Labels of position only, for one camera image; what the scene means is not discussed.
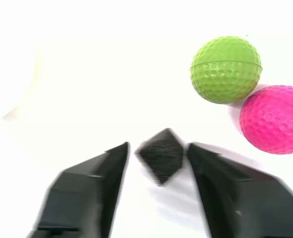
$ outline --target golf ball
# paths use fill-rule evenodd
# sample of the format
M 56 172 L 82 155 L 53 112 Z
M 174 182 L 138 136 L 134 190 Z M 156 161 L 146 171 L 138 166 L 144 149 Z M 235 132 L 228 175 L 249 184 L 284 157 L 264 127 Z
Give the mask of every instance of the golf ball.
M 271 154 L 293 153 L 293 87 L 268 86 L 251 95 L 239 116 L 246 139 Z
M 196 53 L 191 80 L 197 93 L 217 104 L 237 102 L 257 86 L 262 68 L 257 50 L 246 40 L 216 38 Z

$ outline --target pink golf ball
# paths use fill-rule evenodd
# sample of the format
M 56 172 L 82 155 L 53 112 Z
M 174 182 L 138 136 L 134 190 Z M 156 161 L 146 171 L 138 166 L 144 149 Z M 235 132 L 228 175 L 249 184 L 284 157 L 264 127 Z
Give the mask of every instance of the pink golf ball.
M 256 148 L 271 154 L 293 153 L 293 87 L 268 86 L 252 94 L 239 116 L 240 128 Z

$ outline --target black robotic finger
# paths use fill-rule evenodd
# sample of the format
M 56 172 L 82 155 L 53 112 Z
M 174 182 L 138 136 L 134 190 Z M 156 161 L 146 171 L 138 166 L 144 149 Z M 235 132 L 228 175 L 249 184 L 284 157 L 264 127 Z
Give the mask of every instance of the black robotic finger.
M 190 144 L 187 157 L 212 238 L 293 238 L 293 195 L 279 179 L 203 144 Z
M 108 238 L 129 144 L 64 170 L 31 238 Z

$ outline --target white surface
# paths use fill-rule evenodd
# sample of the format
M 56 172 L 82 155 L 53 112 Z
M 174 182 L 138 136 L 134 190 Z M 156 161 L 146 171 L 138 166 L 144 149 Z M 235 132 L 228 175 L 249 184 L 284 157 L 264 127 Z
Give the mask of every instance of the white surface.
M 0 13 L 0 118 L 18 106 L 35 69 L 34 36 L 15 18 Z
M 280 176 L 293 189 L 293 155 L 270 155 L 250 145 L 238 131 L 238 104 L 204 101 L 189 75 L 195 52 L 207 40 L 248 35 L 262 58 L 260 85 L 293 85 L 293 16 L 281 16 L 293 11 L 292 3 L 278 3 L 277 12 L 264 2 L 220 8 L 215 2 L 171 1 L 7 6 L 0 20 L 15 15 L 29 24 L 40 55 L 23 102 L 0 121 L 2 237 L 26 236 L 62 169 L 125 141 L 133 152 L 166 127 L 185 142 L 250 157 L 242 162 Z M 137 235 L 206 237 L 189 166 L 159 188 L 130 157 L 111 237 Z

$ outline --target black cube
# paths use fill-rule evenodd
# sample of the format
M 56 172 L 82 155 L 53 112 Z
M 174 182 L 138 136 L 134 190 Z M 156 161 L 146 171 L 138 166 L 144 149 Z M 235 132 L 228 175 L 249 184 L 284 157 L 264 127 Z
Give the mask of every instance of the black cube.
M 163 185 L 182 168 L 184 149 L 170 128 L 146 141 L 137 151 L 137 156 L 145 163 Z

